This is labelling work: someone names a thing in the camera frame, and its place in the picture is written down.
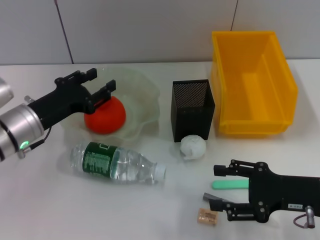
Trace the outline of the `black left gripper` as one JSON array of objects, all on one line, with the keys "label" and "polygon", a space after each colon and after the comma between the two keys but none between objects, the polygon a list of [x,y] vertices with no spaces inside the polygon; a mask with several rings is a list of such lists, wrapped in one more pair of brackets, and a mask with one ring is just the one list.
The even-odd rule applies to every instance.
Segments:
[{"label": "black left gripper", "polygon": [[109,101],[111,93],[116,90],[116,81],[109,81],[91,95],[82,84],[96,78],[96,68],[59,77],[54,81],[54,91],[30,103],[28,106],[40,119],[43,129],[49,129],[74,113],[93,114]]}]

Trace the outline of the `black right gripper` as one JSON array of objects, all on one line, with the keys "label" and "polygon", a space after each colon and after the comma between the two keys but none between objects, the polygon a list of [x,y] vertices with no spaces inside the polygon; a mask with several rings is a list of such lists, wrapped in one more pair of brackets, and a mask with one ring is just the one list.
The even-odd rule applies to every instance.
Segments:
[{"label": "black right gripper", "polygon": [[275,211],[305,212],[306,207],[320,216],[320,179],[318,177],[279,175],[265,162],[232,159],[228,166],[214,165],[218,177],[249,178],[249,203],[234,203],[220,199],[209,200],[211,211],[226,211],[227,220],[266,223]]}]

